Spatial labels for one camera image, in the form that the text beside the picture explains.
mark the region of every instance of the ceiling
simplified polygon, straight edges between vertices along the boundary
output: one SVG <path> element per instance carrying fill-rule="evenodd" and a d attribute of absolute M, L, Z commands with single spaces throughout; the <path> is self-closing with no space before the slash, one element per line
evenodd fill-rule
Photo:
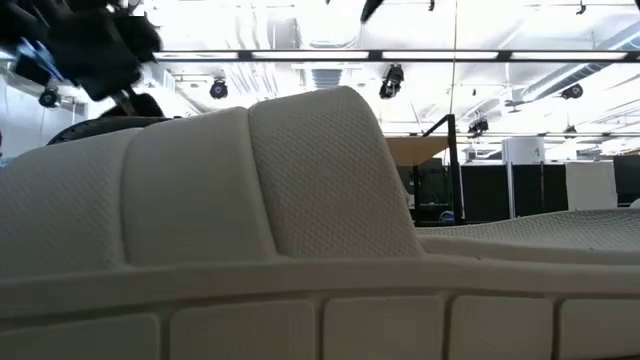
<path fill-rule="evenodd" d="M 576 14 L 579 0 L 436 0 L 434 11 L 429 11 L 429 0 L 386 0 L 366 25 L 360 25 L 363 3 L 144 0 L 138 11 L 158 26 L 167 51 L 597 50 L 617 49 L 623 36 L 628 40 L 640 35 L 640 14 L 633 0 L 583 0 L 586 11 L 581 15 Z M 611 65 L 580 79 L 584 88 L 580 99 L 564 100 L 556 92 L 518 106 L 518 112 L 505 106 L 507 100 L 522 100 L 523 91 L 531 86 L 548 88 L 563 74 L 582 71 L 585 65 L 403 63 L 402 90 L 394 99 L 381 100 L 378 91 L 388 68 L 384 63 L 163 64 L 174 75 L 178 92 L 207 111 L 250 106 L 339 83 L 367 99 L 389 135 L 423 132 L 447 113 L 456 115 L 462 132 L 478 118 L 489 121 L 490 132 L 562 132 L 567 125 L 575 125 L 579 132 L 639 131 L 640 66 L 635 64 Z M 226 79 L 226 99 L 209 96 L 216 77 Z M 470 142 L 476 149 L 491 151 L 499 148 L 500 140 L 480 137 Z M 564 139 L 549 142 L 555 148 Z M 580 138 L 572 146 L 620 153 L 640 147 L 640 138 Z"/>

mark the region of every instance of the ceiling duct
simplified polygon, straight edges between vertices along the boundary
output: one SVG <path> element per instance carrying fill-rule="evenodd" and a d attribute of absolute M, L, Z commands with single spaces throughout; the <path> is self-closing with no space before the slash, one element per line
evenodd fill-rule
<path fill-rule="evenodd" d="M 640 49 L 640 22 L 637 22 L 612 38 L 603 41 L 594 50 L 634 51 Z M 569 64 L 552 72 L 537 83 L 530 85 L 522 92 L 522 100 L 526 102 L 540 100 L 551 94 L 560 92 L 597 72 L 611 63 Z"/>
<path fill-rule="evenodd" d="M 302 49 L 350 49 L 360 38 L 359 1 L 334 0 L 329 5 L 323 1 L 306 1 L 298 7 L 298 36 Z M 306 69 L 305 79 L 315 89 L 327 89 L 340 85 L 343 69 Z"/>

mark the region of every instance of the white wall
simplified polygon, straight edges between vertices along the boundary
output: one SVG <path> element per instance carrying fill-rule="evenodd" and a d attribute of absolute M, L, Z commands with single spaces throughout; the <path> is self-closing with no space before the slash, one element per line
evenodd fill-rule
<path fill-rule="evenodd" d="M 48 110 L 38 99 L 7 86 L 0 77 L 0 131 L 3 158 L 15 157 L 46 145 L 58 132 L 85 120 L 65 109 Z"/>

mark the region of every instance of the white ceiling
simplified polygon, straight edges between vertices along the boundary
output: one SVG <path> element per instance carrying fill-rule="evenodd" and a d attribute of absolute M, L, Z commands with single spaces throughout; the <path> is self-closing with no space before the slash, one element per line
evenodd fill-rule
<path fill-rule="evenodd" d="M 576 15 L 579 0 L 437 0 L 433 12 L 428 11 L 429 0 L 386 0 L 363 26 L 363 0 L 332 0 L 329 7 L 325 0 L 144 1 L 141 9 L 159 26 L 165 50 L 309 48 L 308 39 L 336 46 L 355 39 L 351 46 L 364 49 L 591 50 L 640 22 L 633 0 L 584 0 L 582 15 Z M 517 113 L 510 113 L 504 101 L 563 64 L 402 65 L 406 81 L 392 100 L 377 95 L 388 66 L 382 63 L 166 66 L 180 92 L 208 110 L 313 90 L 309 70 L 329 66 L 344 69 L 341 83 L 362 93 L 389 134 L 426 130 L 449 112 L 459 119 L 461 131 L 477 117 L 486 117 L 490 131 L 500 132 L 560 132 L 567 124 L 579 132 L 640 130 L 635 125 L 640 102 L 634 102 L 640 82 L 616 86 L 640 73 L 635 64 L 612 65 L 580 81 L 585 90 L 581 99 L 551 96 L 523 105 Z M 218 76 L 229 85 L 224 100 L 208 94 Z M 582 147 L 603 142 L 591 140 Z M 481 138 L 475 146 L 495 148 L 499 141 Z M 608 145 L 614 151 L 640 146 L 631 139 Z"/>

